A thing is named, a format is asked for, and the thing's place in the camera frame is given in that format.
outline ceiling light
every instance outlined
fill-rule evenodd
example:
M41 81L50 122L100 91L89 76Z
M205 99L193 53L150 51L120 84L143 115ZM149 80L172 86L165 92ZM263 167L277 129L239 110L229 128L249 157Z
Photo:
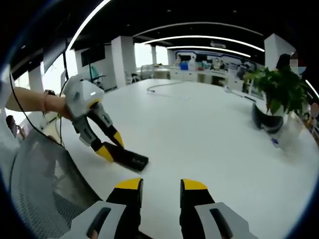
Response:
M82 32L82 30L85 28L85 26L91 21L91 19L106 5L110 2L111 0L103 0L88 16L87 18L84 20L84 22L82 22L82 24L80 25L79 29L76 31L75 35L72 37L72 40L70 42L70 44L68 45L68 48L66 49L66 51L71 50L71 47L73 46L75 40L78 38L78 36L80 35L80 33Z
M316 96L319 98L318 92L314 89L314 87L310 84L310 82L308 80L306 80L306 83L309 85L309 87L314 91Z
M227 52L235 53L235 54L238 54L238 55L250 57L250 55L247 55L247 54L245 54L245 53L241 53L241 52L238 52L238 51L232 51L232 50L228 50L228 49L224 49L224 48L208 47L208 46L170 46L170 47L168 47L167 49L178 49L178 48L198 48L198 49L227 51Z
M225 38L225 37L219 37L219 36L200 36L200 35L171 36L171 37L164 37L164 38L160 38L160 39L155 39L155 40L151 40L151 41L146 41L146 42L143 42L142 44L149 44L149 43L156 42L156 41L166 41L166 40L181 39L181 38L209 38L209 39L217 39L217 40L231 41L231 42L236 42L236 43L239 43L239 44L242 44L242 45L245 45L245 46L249 46L249 47L255 48L255 49L260 50L260 51L262 51L262 52L265 52L264 49L259 48L259 47L254 46L254 45L251 45L251 44L248 44L248 43L246 43L246 42L237 41L237 40L234 40L234 39Z

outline green leaves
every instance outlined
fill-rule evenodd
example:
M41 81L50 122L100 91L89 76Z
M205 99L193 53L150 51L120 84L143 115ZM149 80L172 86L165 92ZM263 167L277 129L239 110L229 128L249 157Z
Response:
M278 111L280 105L284 107L284 111L287 110L287 113L291 111L302 113L303 103L307 99L304 88L308 86L290 70L289 66L281 71L269 71L266 68L264 73L256 71L250 77L257 89L266 93L272 114Z

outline ceiling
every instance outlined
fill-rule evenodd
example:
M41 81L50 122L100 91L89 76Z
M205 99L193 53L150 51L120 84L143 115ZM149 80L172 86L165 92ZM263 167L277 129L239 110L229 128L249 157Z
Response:
M36 17L34 25L29 29L27 38L16 45L16 52L11 60L14 67L27 56L37 50L52 44L57 38L71 39L86 16L100 3L101 0L52 0L43 5L42 0L14 1L9 3L7 11L1 16L4 29L7 32L7 42L2 44L1 50L8 49L13 39L21 30L27 29L27 22ZM269 5L233 4L231 2L200 1L192 2L180 0L111 0L101 9L81 32L73 47L86 48L96 44L111 42L119 35L135 36L135 42L144 39L158 39L181 35L208 35L226 37L243 41L264 48L264 39L272 33L281 36L300 52L309 55L310 41L314 33L309 33L304 26L309 18L296 18L302 14L302 8L289 9ZM10 25L5 22L14 19ZM177 23L206 22L205 24L183 24L158 28ZM175 39L166 43L154 44L164 46L210 46L210 39ZM238 43L218 40L227 49L251 55L251 60L264 63L264 53Z

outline hand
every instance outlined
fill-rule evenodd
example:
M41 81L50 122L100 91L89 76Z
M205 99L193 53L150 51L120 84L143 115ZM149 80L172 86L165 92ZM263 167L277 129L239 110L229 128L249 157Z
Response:
M69 112L65 98L57 96L47 96L46 97L46 106L48 111L53 111L59 113L62 117L72 120L72 115Z

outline bracelet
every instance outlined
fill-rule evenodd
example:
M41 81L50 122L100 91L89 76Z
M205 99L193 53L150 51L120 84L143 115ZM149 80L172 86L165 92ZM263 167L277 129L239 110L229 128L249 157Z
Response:
M43 92L43 95L42 95L42 98L41 98L41 111L42 111L42 114L45 115L47 113L46 111L46 105L45 105L45 98L49 95L49 92L48 91L44 91Z

